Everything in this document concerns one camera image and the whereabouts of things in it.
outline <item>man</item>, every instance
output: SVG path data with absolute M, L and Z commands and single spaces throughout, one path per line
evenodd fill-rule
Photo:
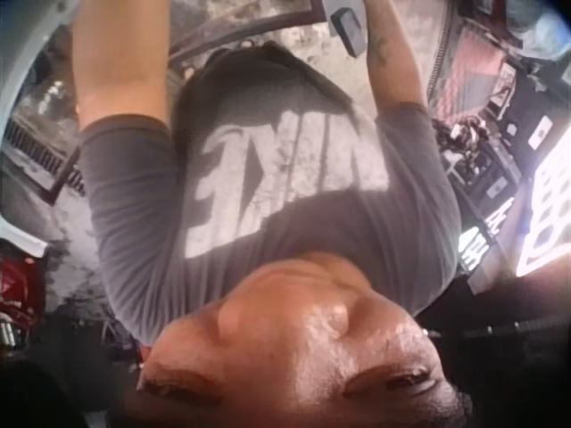
M 366 4 L 377 123 L 277 45 L 215 55 L 170 121 L 169 0 L 82 4 L 81 168 L 159 426 L 463 418 L 413 319 L 454 274 L 459 210 L 393 3 Z

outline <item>nose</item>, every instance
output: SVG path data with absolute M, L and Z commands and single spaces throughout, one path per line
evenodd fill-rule
M 223 341 L 336 340 L 349 329 L 343 295 L 326 287 L 288 284 L 254 289 L 228 300 L 218 316 Z

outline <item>floor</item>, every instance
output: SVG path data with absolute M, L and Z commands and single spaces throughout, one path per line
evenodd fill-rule
M 238 0 L 173 0 L 173 39 L 186 28 L 219 16 Z M 256 16 L 299 10 L 307 0 L 261 0 Z M 431 78 L 441 35 L 449 11 L 448 0 L 399 0 L 397 8 L 417 53 L 425 86 Z M 278 31 L 260 37 L 277 40 L 297 56 L 333 80 L 370 115 L 375 106 L 368 85 L 365 56 L 354 60 L 339 37 L 331 38 L 326 23 Z M 39 183 L 48 185 L 52 176 L 19 156 L 20 165 Z M 100 320 L 108 312 L 98 272 L 95 239 L 85 198 L 64 188 L 54 207 L 23 191 L 2 175 L 0 209 L 14 225 L 50 243 L 47 273 L 47 311 L 86 320 Z

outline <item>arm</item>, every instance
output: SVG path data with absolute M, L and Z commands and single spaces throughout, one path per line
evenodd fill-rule
M 176 301 L 165 278 L 181 212 L 166 126 L 169 7 L 83 0 L 73 38 L 79 166 L 103 286 L 116 317 L 146 345 Z
M 117 114 L 168 122 L 170 0 L 82 0 L 73 30 L 79 124 Z
M 364 0 L 368 21 L 368 75 L 379 112 L 399 103 L 426 108 L 420 73 L 393 0 Z

